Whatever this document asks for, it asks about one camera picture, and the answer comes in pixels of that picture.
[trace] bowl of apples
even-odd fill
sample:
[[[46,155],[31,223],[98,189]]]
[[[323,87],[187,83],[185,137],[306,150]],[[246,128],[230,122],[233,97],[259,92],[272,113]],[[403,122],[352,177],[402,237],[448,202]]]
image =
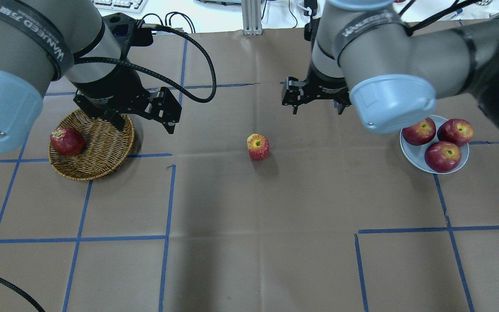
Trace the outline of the bowl of apples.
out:
[[[424,172],[448,174],[469,158],[473,126],[464,119],[430,115],[400,132],[400,146],[409,162]]]

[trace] red apple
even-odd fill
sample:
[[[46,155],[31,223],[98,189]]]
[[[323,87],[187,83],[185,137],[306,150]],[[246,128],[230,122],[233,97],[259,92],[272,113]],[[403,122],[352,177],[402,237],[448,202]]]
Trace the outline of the red apple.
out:
[[[461,150],[456,144],[438,141],[426,149],[424,162],[437,172],[454,170],[461,161]]]
[[[430,118],[402,130],[402,136],[411,145],[421,146],[431,142],[436,135],[436,125]]]
[[[251,160],[263,160],[269,156],[269,140],[265,136],[254,133],[248,137],[247,143]]]
[[[86,142],[82,134],[76,129],[68,127],[59,127],[51,132],[51,146],[61,155],[71,156],[82,151]]]
[[[473,138],[473,126],[467,120],[450,119],[440,126],[437,135],[438,140],[462,147]]]

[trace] robotic arm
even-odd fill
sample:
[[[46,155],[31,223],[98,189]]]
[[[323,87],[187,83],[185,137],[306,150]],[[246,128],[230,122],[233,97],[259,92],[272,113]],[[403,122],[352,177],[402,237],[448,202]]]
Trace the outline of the robotic arm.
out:
[[[22,144],[62,75],[89,117],[122,130],[120,113],[135,113],[173,133],[181,106],[167,88],[150,93],[133,69],[85,61],[127,61],[131,46],[151,43],[151,29],[121,13],[102,18],[89,0],[0,0],[0,153]]]
[[[499,128],[499,18],[410,37],[392,0],[327,0],[310,26],[307,78],[283,89],[294,113],[335,99],[339,114],[354,104],[364,127],[389,133],[430,115],[438,98],[471,93]]]

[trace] basket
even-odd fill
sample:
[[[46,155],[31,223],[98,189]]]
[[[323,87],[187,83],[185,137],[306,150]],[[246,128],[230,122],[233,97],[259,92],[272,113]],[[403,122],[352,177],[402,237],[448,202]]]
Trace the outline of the basket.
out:
[[[91,119],[81,109],[66,116],[58,127],[71,127],[78,130],[86,146],[77,155],[58,154],[49,142],[49,163],[58,174],[76,181],[87,181],[108,175],[116,170],[130,153],[134,143],[132,119],[125,119],[124,130],[118,131],[113,125],[101,119]]]

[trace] metal post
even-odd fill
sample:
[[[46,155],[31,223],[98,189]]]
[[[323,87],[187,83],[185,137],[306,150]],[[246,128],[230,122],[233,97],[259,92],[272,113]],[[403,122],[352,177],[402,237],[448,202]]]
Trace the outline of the metal post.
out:
[[[242,0],[243,34],[263,34],[261,27],[261,1]]]

